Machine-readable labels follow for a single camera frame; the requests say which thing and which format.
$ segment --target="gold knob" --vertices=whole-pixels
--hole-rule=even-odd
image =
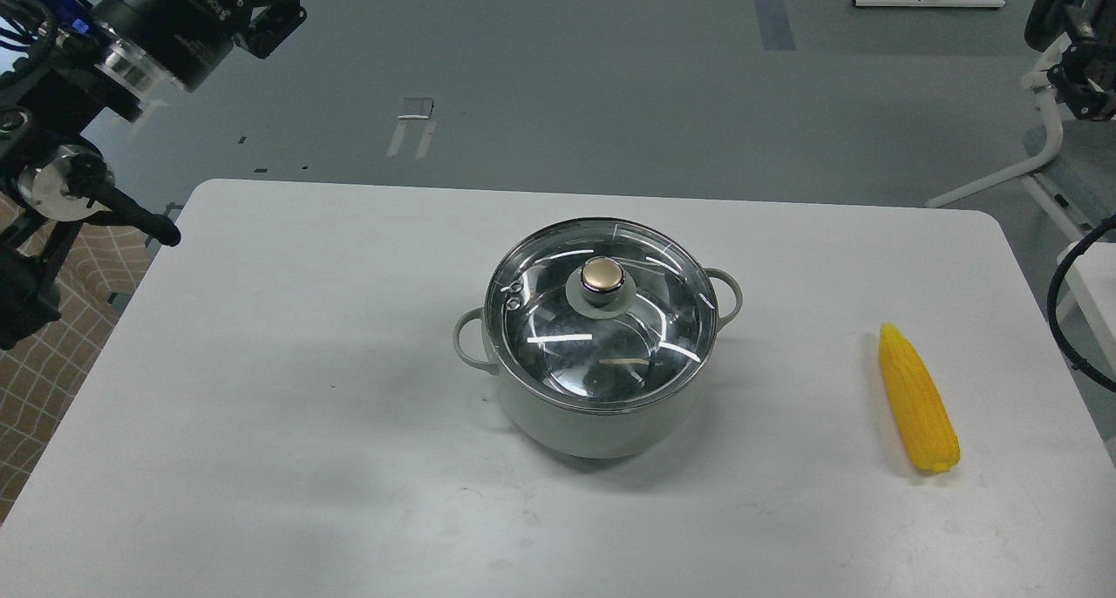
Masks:
[[[610,293],[624,284],[624,268],[605,257],[589,259],[581,268],[581,284],[594,293]]]

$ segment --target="cable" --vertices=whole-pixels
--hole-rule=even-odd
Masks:
[[[1058,293],[1061,291],[1061,284],[1066,280],[1066,273],[1069,272],[1069,268],[1072,267],[1074,261],[1085,253],[1089,245],[1096,243],[1100,237],[1116,229],[1116,215],[1106,218],[1106,220],[1100,221],[1100,225],[1097,225],[1093,232],[1081,238],[1080,242],[1074,245],[1074,248],[1066,253],[1065,259],[1058,264],[1058,268],[1054,272],[1054,279],[1050,280],[1050,289],[1047,292],[1047,320],[1050,324],[1050,332],[1054,335],[1054,340],[1058,344],[1058,349],[1066,355],[1066,358],[1070,360],[1074,365],[1074,369],[1078,369],[1085,373],[1089,379],[1095,380],[1104,388],[1108,388],[1109,392],[1116,393],[1116,380],[1113,380],[1104,373],[1100,373],[1096,367],[1089,365],[1080,353],[1069,344],[1066,335],[1061,331],[1060,325],[1058,325]]]
[[[0,38],[8,39],[8,41],[12,42],[19,42],[19,45],[25,47],[31,46],[31,42],[35,41],[35,38],[28,38],[25,37],[25,35],[22,33],[16,33],[15,31],[9,31],[4,29],[0,29]]]
[[[11,73],[0,75],[0,89],[10,88],[27,77],[31,70],[38,69],[42,62],[50,57],[58,41],[58,18],[49,7],[44,6],[39,0],[0,0],[0,13],[4,18],[12,18],[21,22],[21,30],[28,30],[27,23],[21,21],[19,15],[23,15],[27,21],[38,30],[38,38],[27,47],[27,58],[17,59]]]

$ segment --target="gray floor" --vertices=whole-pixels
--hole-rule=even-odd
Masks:
[[[1033,0],[781,1],[304,0],[268,61],[232,55],[195,94],[157,89],[142,125],[87,134],[160,212],[208,177],[921,205],[1024,157]],[[402,97],[436,100],[422,160],[419,129],[386,156]],[[1017,185],[958,208],[997,216],[1043,291],[1066,242]],[[1116,396],[1080,388],[1116,436]]]

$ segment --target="pot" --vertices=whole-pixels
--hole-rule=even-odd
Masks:
[[[721,308],[712,280],[735,297]],[[737,280],[703,269],[662,233],[616,218],[541,229],[497,266],[484,305],[454,325],[469,366],[500,378],[523,432],[587,459],[635,454],[670,435],[698,399],[691,384],[740,312]],[[461,347],[480,321],[485,358]]]

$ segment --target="yellow corn cob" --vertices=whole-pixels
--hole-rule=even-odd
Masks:
[[[911,462],[920,470],[949,472],[961,461],[958,435],[926,366],[895,325],[879,329],[879,368]]]

